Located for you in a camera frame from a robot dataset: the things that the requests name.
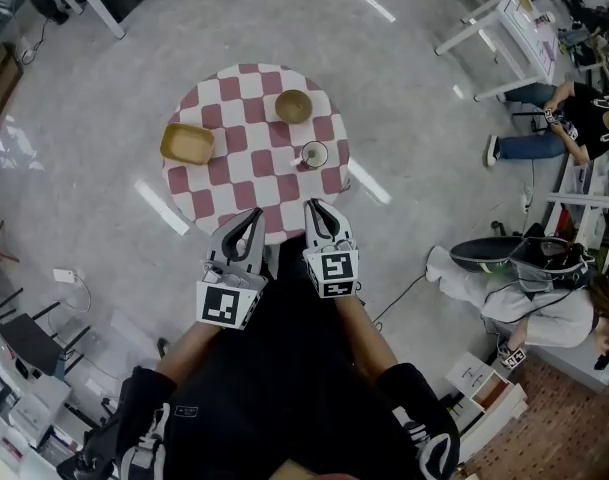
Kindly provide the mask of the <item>rectangular wooden tray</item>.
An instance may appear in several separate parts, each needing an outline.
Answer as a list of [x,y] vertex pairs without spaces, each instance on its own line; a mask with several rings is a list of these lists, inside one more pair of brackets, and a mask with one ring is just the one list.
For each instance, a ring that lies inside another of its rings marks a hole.
[[210,130],[183,123],[167,125],[160,143],[163,158],[192,165],[207,164],[214,150]]

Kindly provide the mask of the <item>round checkered table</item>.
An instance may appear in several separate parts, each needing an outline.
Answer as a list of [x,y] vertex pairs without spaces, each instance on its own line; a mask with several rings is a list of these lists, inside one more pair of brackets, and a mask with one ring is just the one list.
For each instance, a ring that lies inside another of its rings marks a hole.
[[[275,100],[296,89],[311,99],[311,117],[287,124]],[[167,160],[163,171],[179,210],[212,234],[234,215],[259,207],[266,241],[276,245],[304,231],[304,203],[333,202],[346,185],[349,144],[340,111],[313,80],[283,65],[235,64],[197,83],[171,118],[210,130],[213,156],[202,166]],[[329,152],[319,169],[290,162],[310,141]]]

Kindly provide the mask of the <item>round wooden bowl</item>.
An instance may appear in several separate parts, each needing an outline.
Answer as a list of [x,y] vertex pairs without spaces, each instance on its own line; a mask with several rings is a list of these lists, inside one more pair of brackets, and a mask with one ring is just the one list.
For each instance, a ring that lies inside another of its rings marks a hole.
[[303,91],[289,89],[275,100],[275,112],[287,124],[302,124],[312,115],[313,105],[310,97]]

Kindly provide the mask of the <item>white cup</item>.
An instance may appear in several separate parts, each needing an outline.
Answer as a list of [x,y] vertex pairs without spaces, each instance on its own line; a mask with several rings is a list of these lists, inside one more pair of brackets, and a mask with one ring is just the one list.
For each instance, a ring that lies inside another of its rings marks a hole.
[[[306,153],[308,150],[314,150],[317,153],[318,161],[315,166],[309,166],[306,163]],[[328,157],[328,149],[323,143],[318,141],[310,141],[300,149],[299,154],[290,162],[290,165],[293,167],[302,167],[309,170],[315,170],[324,166],[328,161]]]

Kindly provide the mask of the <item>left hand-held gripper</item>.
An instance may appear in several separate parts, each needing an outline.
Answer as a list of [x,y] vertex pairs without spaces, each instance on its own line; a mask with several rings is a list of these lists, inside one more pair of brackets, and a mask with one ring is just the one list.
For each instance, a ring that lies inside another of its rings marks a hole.
[[224,222],[212,235],[210,256],[196,282],[196,320],[244,329],[268,278],[261,274],[263,210],[249,209]]

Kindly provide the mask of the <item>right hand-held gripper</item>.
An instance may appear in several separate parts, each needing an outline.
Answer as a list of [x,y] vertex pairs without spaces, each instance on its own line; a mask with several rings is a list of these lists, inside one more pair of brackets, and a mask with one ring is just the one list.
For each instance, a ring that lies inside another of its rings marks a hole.
[[331,204],[316,198],[304,203],[305,234],[308,247],[327,240],[338,241],[305,249],[309,278],[320,298],[354,295],[359,280],[359,251],[348,218]]

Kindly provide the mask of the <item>cluttered white desk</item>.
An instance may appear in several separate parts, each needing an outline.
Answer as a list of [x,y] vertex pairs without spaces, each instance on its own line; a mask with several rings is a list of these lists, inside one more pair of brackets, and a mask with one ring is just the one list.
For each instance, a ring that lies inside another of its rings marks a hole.
[[21,474],[37,478],[37,471],[28,470],[41,445],[54,438],[56,447],[70,456],[82,449],[84,435],[91,425],[71,412],[72,390],[66,382],[46,374],[25,377],[17,368],[18,362],[0,337],[0,378],[11,389],[13,399],[8,415],[10,438],[24,454]]

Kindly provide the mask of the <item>white open cabinet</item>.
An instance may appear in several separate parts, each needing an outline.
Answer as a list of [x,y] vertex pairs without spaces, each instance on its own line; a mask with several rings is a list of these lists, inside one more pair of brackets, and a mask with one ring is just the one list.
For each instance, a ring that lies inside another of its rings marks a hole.
[[446,379],[460,395],[450,413],[460,432],[461,462],[471,459],[528,409],[527,395],[519,384],[469,352],[458,359]]

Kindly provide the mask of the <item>white shelving unit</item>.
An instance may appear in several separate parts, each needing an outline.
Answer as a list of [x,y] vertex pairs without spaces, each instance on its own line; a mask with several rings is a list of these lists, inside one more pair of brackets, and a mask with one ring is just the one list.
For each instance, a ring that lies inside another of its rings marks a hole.
[[609,244],[609,149],[589,164],[569,159],[547,201],[552,210],[544,225],[546,235],[579,242],[586,249]]

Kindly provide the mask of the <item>person's black clothing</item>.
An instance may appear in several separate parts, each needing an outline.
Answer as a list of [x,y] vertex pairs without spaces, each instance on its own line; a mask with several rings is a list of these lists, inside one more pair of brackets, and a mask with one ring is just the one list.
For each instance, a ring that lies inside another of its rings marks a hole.
[[371,381],[334,300],[306,273],[306,242],[242,330],[222,329],[177,386],[136,368],[116,441],[120,480],[450,480],[460,436],[424,376],[398,363]]

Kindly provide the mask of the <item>black folding chair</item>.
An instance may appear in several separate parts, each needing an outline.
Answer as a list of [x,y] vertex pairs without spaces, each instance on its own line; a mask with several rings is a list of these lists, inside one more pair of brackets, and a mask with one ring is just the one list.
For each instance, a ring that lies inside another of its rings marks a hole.
[[80,353],[70,365],[67,365],[69,356],[75,351],[75,346],[91,327],[84,327],[70,342],[60,345],[56,341],[57,332],[48,334],[37,323],[40,318],[48,316],[60,305],[60,302],[55,302],[33,316],[22,313],[13,320],[1,324],[0,337],[23,364],[42,375],[64,380],[65,376],[84,358],[84,354]]

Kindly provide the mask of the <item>person's right forearm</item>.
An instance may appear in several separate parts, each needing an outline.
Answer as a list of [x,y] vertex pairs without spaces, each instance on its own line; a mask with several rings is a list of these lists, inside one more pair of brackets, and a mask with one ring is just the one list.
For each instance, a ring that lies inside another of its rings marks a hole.
[[334,303],[356,365],[376,381],[398,363],[396,356],[356,296],[339,297]]

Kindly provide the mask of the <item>person's left forearm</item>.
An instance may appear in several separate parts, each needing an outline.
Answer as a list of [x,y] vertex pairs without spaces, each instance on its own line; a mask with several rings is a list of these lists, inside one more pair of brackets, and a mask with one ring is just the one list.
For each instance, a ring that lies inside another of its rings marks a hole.
[[211,341],[222,331],[219,326],[195,322],[159,361],[156,372],[180,386],[197,368]]

